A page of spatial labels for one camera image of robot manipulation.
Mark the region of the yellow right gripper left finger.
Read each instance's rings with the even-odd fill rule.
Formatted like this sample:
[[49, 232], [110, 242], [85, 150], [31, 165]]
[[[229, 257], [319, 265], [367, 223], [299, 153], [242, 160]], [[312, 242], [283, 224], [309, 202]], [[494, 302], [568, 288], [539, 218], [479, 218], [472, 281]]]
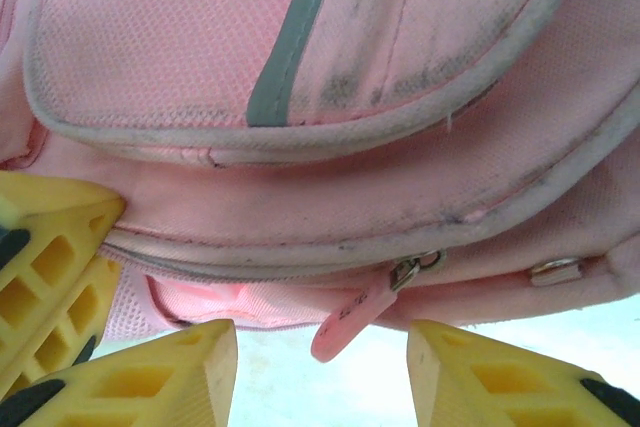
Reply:
[[55, 372], [1, 403], [4, 426], [225, 426], [236, 329], [215, 320]]

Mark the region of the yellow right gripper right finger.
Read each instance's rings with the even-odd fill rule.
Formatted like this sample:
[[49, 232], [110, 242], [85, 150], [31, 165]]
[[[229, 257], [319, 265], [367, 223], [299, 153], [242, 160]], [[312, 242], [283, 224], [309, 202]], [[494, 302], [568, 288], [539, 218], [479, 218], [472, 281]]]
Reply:
[[411, 324], [407, 366], [420, 426], [636, 426], [639, 401], [599, 374], [452, 326]]

